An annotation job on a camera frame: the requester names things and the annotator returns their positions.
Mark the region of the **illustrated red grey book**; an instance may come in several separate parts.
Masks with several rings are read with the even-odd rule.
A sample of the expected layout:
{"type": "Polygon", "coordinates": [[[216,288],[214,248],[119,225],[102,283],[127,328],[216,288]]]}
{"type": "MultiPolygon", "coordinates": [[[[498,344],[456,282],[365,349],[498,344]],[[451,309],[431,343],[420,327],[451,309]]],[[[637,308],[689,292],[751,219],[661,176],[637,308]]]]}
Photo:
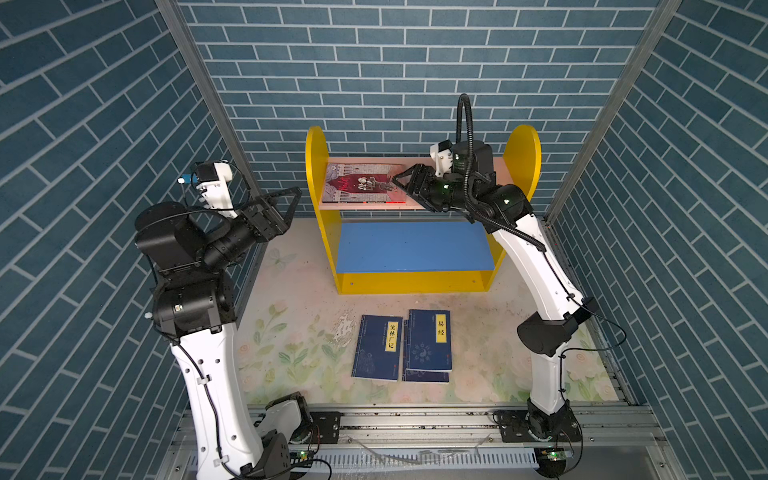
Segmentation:
{"type": "Polygon", "coordinates": [[[322,201],[331,204],[405,203],[407,195],[392,178],[406,167],[384,163],[330,163],[322,201]]]}

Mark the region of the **blue book yellow label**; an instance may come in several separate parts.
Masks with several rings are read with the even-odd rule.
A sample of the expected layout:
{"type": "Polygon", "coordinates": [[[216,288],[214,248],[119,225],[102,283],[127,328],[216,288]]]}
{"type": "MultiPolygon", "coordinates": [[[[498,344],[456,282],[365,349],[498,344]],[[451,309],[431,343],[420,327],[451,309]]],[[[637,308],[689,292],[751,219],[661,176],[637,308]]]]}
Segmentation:
{"type": "Polygon", "coordinates": [[[412,370],[451,372],[451,315],[447,310],[409,311],[410,353],[408,368],[412,370]]]}

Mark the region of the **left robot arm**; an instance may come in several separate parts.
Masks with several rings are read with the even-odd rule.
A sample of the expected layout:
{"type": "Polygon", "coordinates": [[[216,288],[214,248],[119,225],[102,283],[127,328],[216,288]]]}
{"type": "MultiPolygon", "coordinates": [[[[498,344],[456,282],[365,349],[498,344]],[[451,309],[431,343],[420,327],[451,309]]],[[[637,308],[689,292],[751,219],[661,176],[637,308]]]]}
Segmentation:
{"type": "Polygon", "coordinates": [[[197,209],[178,202],[151,206],[135,221],[136,246],[158,275],[149,317],[185,381],[200,479],[289,478],[289,440],[311,423],[300,394],[271,402],[259,425],[251,420],[238,380],[237,314],[226,271],[252,246],[287,232],[301,195],[294,187],[213,207],[222,220],[212,232],[194,221],[197,209]]]}

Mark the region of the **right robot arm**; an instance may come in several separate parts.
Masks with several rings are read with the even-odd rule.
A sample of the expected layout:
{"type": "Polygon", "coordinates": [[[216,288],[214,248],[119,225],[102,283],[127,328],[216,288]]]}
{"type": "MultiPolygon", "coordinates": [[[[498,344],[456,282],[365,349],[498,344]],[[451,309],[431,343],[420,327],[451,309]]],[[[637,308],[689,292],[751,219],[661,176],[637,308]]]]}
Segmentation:
{"type": "Polygon", "coordinates": [[[446,140],[432,147],[431,156],[432,164],[415,164],[392,182],[430,212],[459,212],[480,223],[513,261],[536,305],[517,328],[531,353],[529,431],[539,440],[551,440],[571,411],[562,385],[563,354],[597,303],[567,278],[522,189],[498,183],[489,146],[446,140]]]}

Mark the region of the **yellow wooden bookshelf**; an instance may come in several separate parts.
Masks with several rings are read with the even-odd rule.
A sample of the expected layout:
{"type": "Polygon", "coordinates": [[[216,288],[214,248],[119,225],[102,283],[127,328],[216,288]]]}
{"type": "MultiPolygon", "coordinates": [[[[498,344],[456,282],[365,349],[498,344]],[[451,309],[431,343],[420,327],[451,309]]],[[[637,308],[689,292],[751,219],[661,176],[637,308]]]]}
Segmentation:
{"type": "MultiPolygon", "coordinates": [[[[529,125],[510,135],[494,157],[497,181],[513,183],[529,202],[541,172],[538,133],[529,125]]],[[[433,213],[419,204],[331,204],[322,201],[330,163],[432,164],[427,158],[332,158],[322,129],[306,139],[308,189],[341,294],[417,294],[488,290],[503,248],[478,222],[459,212],[433,213]]]]}

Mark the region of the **floral table mat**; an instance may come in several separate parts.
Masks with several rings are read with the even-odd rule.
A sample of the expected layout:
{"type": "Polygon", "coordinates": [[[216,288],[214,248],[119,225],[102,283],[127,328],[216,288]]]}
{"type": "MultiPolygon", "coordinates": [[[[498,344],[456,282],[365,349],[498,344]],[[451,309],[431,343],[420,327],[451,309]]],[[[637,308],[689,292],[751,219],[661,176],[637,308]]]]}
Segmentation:
{"type": "Polygon", "coordinates": [[[486,293],[341,295],[316,222],[272,241],[235,336],[251,404],[472,404],[617,394],[589,334],[538,357],[517,329],[534,302],[511,261],[486,293]]]}

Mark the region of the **blue book left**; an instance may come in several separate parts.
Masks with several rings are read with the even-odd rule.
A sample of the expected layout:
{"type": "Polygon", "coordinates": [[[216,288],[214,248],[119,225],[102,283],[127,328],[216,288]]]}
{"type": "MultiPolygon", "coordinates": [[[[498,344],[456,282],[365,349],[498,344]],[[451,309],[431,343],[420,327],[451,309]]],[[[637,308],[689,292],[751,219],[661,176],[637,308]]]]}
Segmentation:
{"type": "Polygon", "coordinates": [[[353,378],[398,380],[402,323],[401,317],[362,316],[352,364],[353,378]]]}

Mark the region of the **blue book underneath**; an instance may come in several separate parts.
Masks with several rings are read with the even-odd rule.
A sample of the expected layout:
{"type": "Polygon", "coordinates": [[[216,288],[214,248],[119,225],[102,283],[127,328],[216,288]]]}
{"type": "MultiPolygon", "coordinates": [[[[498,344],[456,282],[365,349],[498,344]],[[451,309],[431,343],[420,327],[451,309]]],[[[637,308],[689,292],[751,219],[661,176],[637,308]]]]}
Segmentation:
{"type": "Polygon", "coordinates": [[[411,383],[437,383],[447,384],[449,382],[448,372],[412,370],[408,368],[410,340],[409,340],[409,320],[403,320],[403,370],[402,380],[411,383]]]}

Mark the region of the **aluminium corner post left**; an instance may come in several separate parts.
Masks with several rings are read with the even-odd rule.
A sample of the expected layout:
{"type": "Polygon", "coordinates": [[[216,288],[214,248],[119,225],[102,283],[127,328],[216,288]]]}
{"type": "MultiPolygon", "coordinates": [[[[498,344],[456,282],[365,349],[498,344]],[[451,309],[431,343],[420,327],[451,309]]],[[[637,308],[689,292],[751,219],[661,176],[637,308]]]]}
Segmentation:
{"type": "Polygon", "coordinates": [[[261,189],[178,2],[157,0],[155,4],[231,154],[234,167],[248,187],[248,199],[256,198],[262,194],[261,189]]]}

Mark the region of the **aluminium corner post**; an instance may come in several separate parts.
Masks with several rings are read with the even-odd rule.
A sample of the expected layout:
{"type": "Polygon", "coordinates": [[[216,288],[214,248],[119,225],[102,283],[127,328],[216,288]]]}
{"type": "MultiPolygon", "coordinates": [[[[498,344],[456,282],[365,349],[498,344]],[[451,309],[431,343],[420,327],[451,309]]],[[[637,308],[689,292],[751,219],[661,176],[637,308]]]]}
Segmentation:
{"type": "Polygon", "coordinates": [[[546,210],[544,221],[548,226],[553,226],[564,210],[566,201],[589,166],[600,142],[604,139],[609,127],[616,118],[632,87],[639,78],[643,67],[646,65],[681,3],[681,0],[662,0],[658,2],[638,44],[629,55],[621,75],[615,82],[604,107],[596,117],[591,131],[585,137],[581,150],[576,155],[570,170],[564,177],[561,187],[546,210]]]}
{"type": "Polygon", "coordinates": [[[155,4],[231,154],[234,167],[248,187],[248,199],[256,198],[262,194],[261,189],[178,2],[157,0],[155,4]]]}

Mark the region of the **aluminium corner post right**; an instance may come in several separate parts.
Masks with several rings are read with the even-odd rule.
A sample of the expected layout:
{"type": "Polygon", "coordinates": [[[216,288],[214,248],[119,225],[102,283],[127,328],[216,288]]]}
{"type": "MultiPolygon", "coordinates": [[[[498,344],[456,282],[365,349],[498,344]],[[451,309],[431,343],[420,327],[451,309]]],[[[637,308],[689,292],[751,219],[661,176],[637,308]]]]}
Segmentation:
{"type": "Polygon", "coordinates": [[[681,3],[681,0],[662,0],[658,2],[638,44],[629,55],[621,75],[615,82],[604,107],[596,117],[591,131],[585,137],[581,150],[576,155],[570,170],[564,177],[561,187],[546,210],[544,221],[548,226],[553,226],[564,210],[566,201],[589,166],[600,142],[604,139],[609,127],[616,118],[632,87],[639,78],[643,67],[646,65],[681,3]]]}

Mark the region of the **aluminium front rail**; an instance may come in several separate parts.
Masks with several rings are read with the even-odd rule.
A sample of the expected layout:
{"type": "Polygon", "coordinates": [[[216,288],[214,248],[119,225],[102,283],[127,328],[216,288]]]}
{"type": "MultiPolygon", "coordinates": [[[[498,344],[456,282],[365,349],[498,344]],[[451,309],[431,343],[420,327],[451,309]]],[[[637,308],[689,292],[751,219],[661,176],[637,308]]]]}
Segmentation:
{"type": "Polygon", "coordinates": [[[291,445],[300,479],[681,479],[669,437],[647,406],[574,405],[562,432],[531,435],[520,404],[333,405],[291,445]]]}

